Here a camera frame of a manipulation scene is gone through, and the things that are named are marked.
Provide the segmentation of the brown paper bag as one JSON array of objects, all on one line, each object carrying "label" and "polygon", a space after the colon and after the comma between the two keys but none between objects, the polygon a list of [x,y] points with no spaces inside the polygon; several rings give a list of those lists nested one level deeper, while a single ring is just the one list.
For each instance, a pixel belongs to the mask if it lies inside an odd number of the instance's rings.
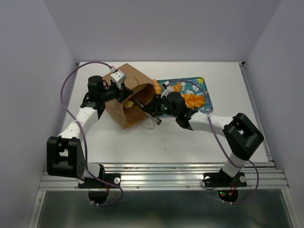
[{"label": "brown paper bag", "polygon": [[156,95],[151,78],[129,64],[118,67],[126,75],[125,86],[133,91],[122,103],[112,100],[105,103],[109,115],[123,129],[132,127],[147,118],[147,114],[135,103],[134,99],[147,105]]}]

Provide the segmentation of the pale fake bread roll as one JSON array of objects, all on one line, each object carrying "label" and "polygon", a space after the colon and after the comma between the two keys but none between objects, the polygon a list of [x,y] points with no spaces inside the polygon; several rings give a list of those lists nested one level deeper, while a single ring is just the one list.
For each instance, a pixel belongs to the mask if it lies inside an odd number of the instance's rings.
[{"label": "pale fake bread roll", "polygon": [[129,100],[126,100],[124,103],[123,103],[123,107],[124,108],[131,108],[133,106],[133,101],[129,101]]}]

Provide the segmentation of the large fake croissant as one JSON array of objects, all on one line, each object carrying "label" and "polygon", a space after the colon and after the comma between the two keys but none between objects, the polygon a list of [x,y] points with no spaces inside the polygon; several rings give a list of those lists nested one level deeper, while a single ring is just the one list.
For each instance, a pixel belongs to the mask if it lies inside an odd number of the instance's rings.
[{"label": "large fake croissant", "polygon": [[201,108],[206,103],[205,98],[202,95],[181,94],[181,96],[189,109]]}]

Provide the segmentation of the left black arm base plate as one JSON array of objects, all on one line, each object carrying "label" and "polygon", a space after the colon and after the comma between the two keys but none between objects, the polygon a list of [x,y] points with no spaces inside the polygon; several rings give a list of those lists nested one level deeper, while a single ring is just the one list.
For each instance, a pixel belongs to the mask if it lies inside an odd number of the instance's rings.
[{"label": "left black arm base plate", "polygon": [[78,183],[79,189],[114,189],[117,186],[120,187],[121,174],[119,173],[106,173],[104,181],[107,182],[101,183],[100,181],[94,178],[85,178],[83,183]]}]

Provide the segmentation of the curved fake croissant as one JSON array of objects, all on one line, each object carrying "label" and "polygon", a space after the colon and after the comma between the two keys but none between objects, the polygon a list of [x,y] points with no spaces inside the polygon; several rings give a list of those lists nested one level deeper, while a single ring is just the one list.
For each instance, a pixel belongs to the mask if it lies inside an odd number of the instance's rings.
[{"label": "curved fake croissant", "polygon": [[170,85],[170,88],[173,92],[179,93],[181,91],[182,85],[181,85],[181,83],[177,83],[175,85]]}]

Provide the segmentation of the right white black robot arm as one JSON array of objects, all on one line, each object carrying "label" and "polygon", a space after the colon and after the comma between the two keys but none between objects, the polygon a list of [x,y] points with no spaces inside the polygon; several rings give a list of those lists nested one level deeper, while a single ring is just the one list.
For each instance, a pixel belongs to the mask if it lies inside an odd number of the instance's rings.
[{"label": "right white black robot arm", "polygon": [[245,163],[264,141],[258,128],[243,113],[233,117],[221,117],[204,114],[186,106],[185,99],[178,92],[170,92],[166,96],[155,95],[148,103],[141,106],[156,124],[162,121],[162,115],[175,118],[179,127],[191,131],[210,132],[215,138],[226,138],[231,154],[226,155],[226,163],[219,172],[208,175],[207,187],[225,187],[238,180],[236,177]]}]

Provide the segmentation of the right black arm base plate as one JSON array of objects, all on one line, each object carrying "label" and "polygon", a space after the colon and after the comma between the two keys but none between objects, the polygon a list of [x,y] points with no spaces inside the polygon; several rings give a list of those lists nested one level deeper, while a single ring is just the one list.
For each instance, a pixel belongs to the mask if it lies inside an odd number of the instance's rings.
[{"label": "right black arm base plate", "polygon": [[238,172],[234,177],[224,172],[206,172],[203,174],[201,186],[212,190],[215,188],[246,187],[247,180],[243,172]]}]

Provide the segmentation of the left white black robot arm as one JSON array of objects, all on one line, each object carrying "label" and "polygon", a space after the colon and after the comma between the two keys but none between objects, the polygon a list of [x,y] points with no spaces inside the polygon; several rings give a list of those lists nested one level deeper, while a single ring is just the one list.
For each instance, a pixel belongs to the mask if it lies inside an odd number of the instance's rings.
[{"label": "left white black robot arm", "polygon": [[122,103],[132,90],[125,86],[126,75],[118,70],[110,75],[110,83],[101,76],[88,79],[88,91],[80,109],[70,125],[58,136],[47,141],[47,173],[50,176],[89,178],[95,187],[105,184],[102,165],[90,164],[87,160],[86,134],[100,119],[106,102],[116,100]]}]

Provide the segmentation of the small fake croissant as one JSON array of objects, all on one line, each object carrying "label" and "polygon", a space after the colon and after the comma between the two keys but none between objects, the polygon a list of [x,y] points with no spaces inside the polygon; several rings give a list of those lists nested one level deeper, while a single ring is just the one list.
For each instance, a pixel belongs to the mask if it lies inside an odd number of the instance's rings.
[{"label": "small fake croissant", "polygon": [[162,88],[161,88],[160,84],[155,79],[153,80],[153,83],[154,83],[155,93],[157,95],[161,95],[162,94]]}]

